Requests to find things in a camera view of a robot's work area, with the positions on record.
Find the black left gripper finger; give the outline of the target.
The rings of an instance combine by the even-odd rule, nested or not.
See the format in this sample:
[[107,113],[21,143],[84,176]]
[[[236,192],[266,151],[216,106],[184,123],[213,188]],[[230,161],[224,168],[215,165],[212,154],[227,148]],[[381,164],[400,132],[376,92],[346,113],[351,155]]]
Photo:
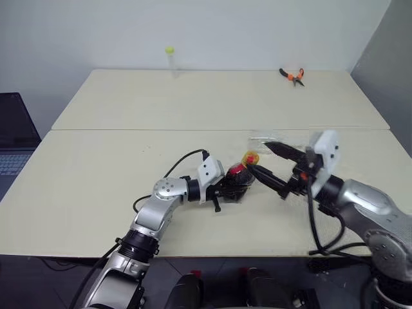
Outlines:
[[222,179],[222,186],[235,186],[238,184],[239,167],[231,167],[228,169],[226,175]]
[[225,203],[240,203],[247,190],[247,188],[225,189],[221,191],[220,198]]

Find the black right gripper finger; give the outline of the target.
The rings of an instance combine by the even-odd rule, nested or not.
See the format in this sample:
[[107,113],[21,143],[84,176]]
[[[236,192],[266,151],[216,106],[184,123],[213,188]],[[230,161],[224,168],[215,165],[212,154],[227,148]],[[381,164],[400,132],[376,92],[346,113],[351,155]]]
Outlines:
[[254,164],[248,164],[247,170],[263,185],[276,191],[282,199],[285,199],[288,196],[286,182],[276,177],[272,171],[263,166]]
[[305,152],[302,152],[290,145],[282,142],[266,142],[266,147],[270,149],[275,155],[280,156],[286,160],[299,163],[306,157]]

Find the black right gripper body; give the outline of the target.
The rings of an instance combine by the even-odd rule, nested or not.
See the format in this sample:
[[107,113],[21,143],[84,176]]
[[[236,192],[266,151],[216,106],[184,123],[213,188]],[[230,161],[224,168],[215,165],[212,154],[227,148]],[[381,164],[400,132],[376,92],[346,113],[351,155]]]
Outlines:
[[293,193],[295,195],[306,195],[308,192],[308,182],[314,182],[317,173],[322,167],[322,157],[315,154],[312,147],[306,146],[305,151],[290,148],[286,154],[286,159],[296,163],[292,169],[292,175],[282,190],[281,197],[286,197]]

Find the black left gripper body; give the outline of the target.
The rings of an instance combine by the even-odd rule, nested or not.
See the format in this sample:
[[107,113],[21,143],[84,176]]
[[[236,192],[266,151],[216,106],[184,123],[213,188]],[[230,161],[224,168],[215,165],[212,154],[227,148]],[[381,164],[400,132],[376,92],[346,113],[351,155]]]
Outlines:
[[220,201],[228,201],[229,197],[230,185],[225,179],[210,185],[206,190],[206,201],[213,202],[215,212],[221,212]]

